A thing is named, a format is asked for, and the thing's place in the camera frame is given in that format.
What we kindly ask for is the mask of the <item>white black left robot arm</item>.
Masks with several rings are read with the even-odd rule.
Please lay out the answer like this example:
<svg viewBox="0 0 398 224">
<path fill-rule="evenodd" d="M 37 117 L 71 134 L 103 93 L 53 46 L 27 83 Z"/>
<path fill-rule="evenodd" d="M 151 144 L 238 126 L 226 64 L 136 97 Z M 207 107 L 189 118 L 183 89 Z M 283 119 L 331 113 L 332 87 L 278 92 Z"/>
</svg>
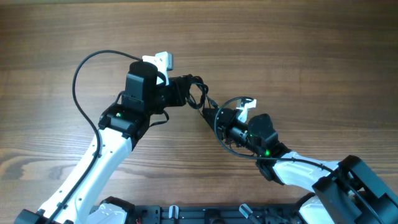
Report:
<svg viewBox="0 0 398 224">
<path fill-rule="evenodd" d="M 95 137 L 79 163 L 36 212 L 23 209 L 16 223 L 134 223 L 135 206 L 108 197 L 93 211 L 113 172 L 153 126 L 150 117 L 166 107 L 183 106 L 192 75 L 168 77 L 166 62 L 133 62 L 125 89 L 100 116 Z"/>
</svg>

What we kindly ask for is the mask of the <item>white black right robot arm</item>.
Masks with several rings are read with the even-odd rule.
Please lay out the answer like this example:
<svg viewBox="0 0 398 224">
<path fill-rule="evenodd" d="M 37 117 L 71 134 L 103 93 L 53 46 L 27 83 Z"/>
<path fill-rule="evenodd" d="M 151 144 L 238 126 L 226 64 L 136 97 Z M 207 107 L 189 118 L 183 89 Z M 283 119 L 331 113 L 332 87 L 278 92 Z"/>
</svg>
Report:
<svg viewBox="0 0 398 224">
<path fill-rule="evenodd" d="M 207 108 L 205 121 L 220 144 L 233 142 L 251 152 L 260 173 L 280 185 L 310 191 L 299 206 L 306 223 L 397 223 L 397 195 L 359 157 L 319 161 L 303 157 L 278 139 L 271 117 L 260 114 L 245 123 L 239 109 Z"/>
</svg>

